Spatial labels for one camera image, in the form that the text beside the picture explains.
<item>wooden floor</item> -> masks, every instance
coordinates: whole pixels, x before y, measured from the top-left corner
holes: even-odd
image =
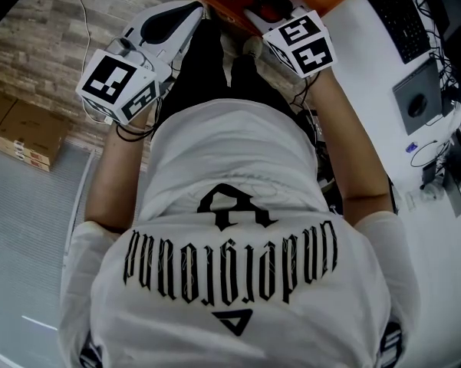
[[[87,61],[97,48],[105,48],[118,36],[137,13],[168,1],[172,0],[83,0],[92,37]],[[226,34],[222,44],[229,79],[237,45]],[[0,90],[68,116],[71,139],[99,149],[107,126],[85,116],[74,91],[86,46],[84,15],[78,0],[20,0],[0,23]],[[303,87],[267,48],[258,70],[289,99]],[[147,143],[145,160],[148,154]]]

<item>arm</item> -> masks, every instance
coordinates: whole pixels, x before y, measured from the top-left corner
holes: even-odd
[[[310,92],[343,198],[346,221],[355,225],[374,212],[392,212],[387,174],[332,69],[321,72]]]
[[[143,130],[149,112],[150,109],[142,112],[130,125]],[[123,137],[136,138],[128,133],[123,133]],[[85,221],[94,221],[120,234],[131,227],[137,204],[143,142],[126,142],[116,134],[116,125],[111,126],[88,193]]]

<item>white desk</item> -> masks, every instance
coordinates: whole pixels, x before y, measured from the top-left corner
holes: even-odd
[[[432,160],[438,144],[446,142],[460,125],[461,109],[408,136],[392,88],[424,63],[428,53],[404,64],[367,0],[346,0],[322,19],[338,55],[334,73],[370,135],[387,174],[400,192],[419,188],[423,168],[410,165],[414,153],[407,153],[406,148],[412,142],[421,147],[438,140],[414,162],[420,165]],[[426,28],[433,29],[429,19],[422,19]]]

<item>person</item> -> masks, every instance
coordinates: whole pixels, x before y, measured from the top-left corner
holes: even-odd
[[[420,296],[387,175],[323,70],[311,102],[344,218],[329,212],[314,147],[256,70],[261,49],[246,42],[228,87],[220,31],[200,23],[160,111],[134,224],[143,141],[111,127],[62,279],[67,366],[367,367],[403,356]]]

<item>triangle logo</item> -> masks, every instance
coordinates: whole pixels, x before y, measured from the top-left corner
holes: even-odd
[[[223,312],[212,312],[212,314],[237,337],[240,337],[251,319],[252,310],[228,310]]]

